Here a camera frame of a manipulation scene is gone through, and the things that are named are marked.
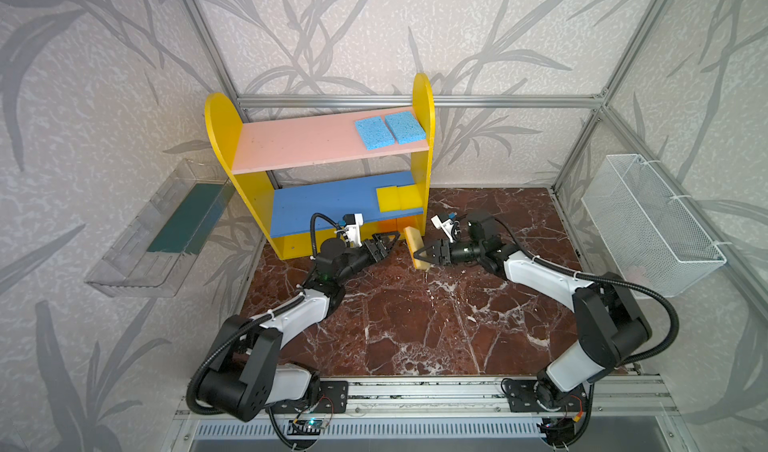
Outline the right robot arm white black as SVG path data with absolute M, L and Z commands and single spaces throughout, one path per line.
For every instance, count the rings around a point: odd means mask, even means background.
M 655 357 L 670 348 L 680 332 L 680 318 L 671 302 L 654 290 L 626 282 L 615 274 L 601 276 L 571 270 L 526 250 L 503 221 L 485 211 L 465 216 L 436 215 L 440 239 L 424 243 L 409 234 L 406 242 L 418 266 L 475 264 L 507 282 L 533 289 L 560 303 L 574 316 L 577 340 L 537 375 L 528 395 L 539 407 L 559 411 L 567 398 L 613 370 Z M 669 328 L 646 351 L 653 335 L 636 295 L 656 301 Z

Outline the blue sponge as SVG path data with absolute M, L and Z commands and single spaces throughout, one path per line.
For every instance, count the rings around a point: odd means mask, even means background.
M 398 145 L 411 144 L 427 138 L 426 132 L 410 111 L 387 115 L 384 121 Z
M 395 145 L 395 138 L 381 117 L 355 121 L 354 126 L 367 151 Z

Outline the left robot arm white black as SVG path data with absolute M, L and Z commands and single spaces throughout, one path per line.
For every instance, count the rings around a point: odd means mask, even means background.
M 248 422 L 277 403 L 316 403 L 316 374 L 301 366 L 282 365 L 281 350 L 330 317 L 344 299 L 344 284 L 385 260 L 399 238 L 398 232 L 376 233 L 358 247 L 350 247 L 338 237 L 328 239 L 314 254 L 313 266 L 296 296 L 254 317 L 228 318 L 187 387 L 185 400 L 190 411 L 226 413 Z

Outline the pale yellow sponge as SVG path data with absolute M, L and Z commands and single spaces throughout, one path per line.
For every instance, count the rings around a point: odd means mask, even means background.
M 413 267 L 418 271 L 428 271 L 431 268 L 431 264 L 415 257 L 415 253 L 424 247 L 420 231 L 415 227 L 405 227 L 403 229 L 403 236 L 409 250 Z

